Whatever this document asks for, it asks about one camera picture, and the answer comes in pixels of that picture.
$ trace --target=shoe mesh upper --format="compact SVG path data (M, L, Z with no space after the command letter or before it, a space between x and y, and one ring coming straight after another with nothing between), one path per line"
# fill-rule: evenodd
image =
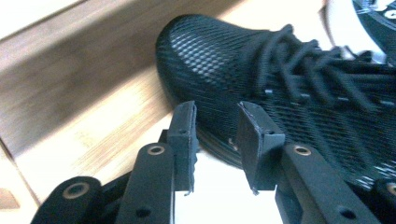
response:
M286 134L287 142L301 142L316 148L345 181L354 186L369 189L378 178L396 178L394 108L379 106L380 109L373 112L350 106L353 101L346 99L350 97L347 90L324 76L332 98L346 101L336 107L328 106L319 99L314 88L306 84L304 76L289 75L286 78L293 79L297 89L308 96L308 103L295 104L285 80L279 77L281 68L273 66L274 59L266 65L268 74L260 74L261 50L274 34L199 15L176 18L164 28L157 41L161 82L174 104L189 100L197 104L201 143L227 162L240 165L240 155L233 148L238 121L236 104L250 101L263 107ZM284 57L291 56L292 53L286 52ZM353 67L354 62L339 61L341 65L335 67L342 70L348 70L343 66L349 70ZM373 71L388 74L377 75L374 84L366 78L350 85L359 86L372 102L394 106L394 70L373 67L367 70L370 73L366 76L376 76ZM292 72L304 74L304 69L299 67ZM347 73L340 76L344 75L353 80L357 79L351 76L360 76ZM252 90L260 76L265 76L264 92L269 94L256 94Z

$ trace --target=shoe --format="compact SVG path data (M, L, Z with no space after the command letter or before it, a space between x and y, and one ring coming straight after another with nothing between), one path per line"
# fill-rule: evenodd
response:
M175 18L156 44L167 97L195 101L200 143L214 155L241 166L236 105L249 101L287 143L316 148L346 182L370 189L396 178L396 68L340 54L301 42L290 25L249 30L202 15Z

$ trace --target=wooden surface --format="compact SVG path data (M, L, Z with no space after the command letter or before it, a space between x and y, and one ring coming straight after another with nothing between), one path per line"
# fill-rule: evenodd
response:
M255 29L292 23L302 40L323 40L326 49L321 7L319 0L91 0L3 40L0 136L34 194L26 197L42 203L76 175L105 184L157 141L172 108L154 43L175 16L202 13Z
M39 203L0 144L0 222L29 223Z

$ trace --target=white surface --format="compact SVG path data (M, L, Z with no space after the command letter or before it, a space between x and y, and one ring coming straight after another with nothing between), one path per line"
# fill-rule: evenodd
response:
M282 223L274 191L261 191L255 196L242 170L206 151L197 157L195 192L188 196L176 193L176 224Z
M0 40L81 0L12 0L0 2Z
M355 54L371 50L374 54L374 62L385 62L385 53L361 25L352 0L330 0L327 7L327 19L330 35L336 46L348 46ZM343 50L343 56L351 58L346 50Z

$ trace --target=metal bolt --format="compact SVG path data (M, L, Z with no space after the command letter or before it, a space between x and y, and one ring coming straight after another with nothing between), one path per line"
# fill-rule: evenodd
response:
M148 149L148 154L151 156L158 156L165 152L165 148L161 146L152 146Z
M388 191L393 194L394 196L396 196L396 183L388 183L387 184L387 189Z
M301 147L301 146L295 146L294 147L294 152L301 155L301 156L309 156L311 155L311 150L309 150L306 147Z
M85 182L79 182L67 187L67 189L64 190L64 193L62 195L64 196L64 198L68 200L73 200L86 194L88 190L90 190L89 184Z

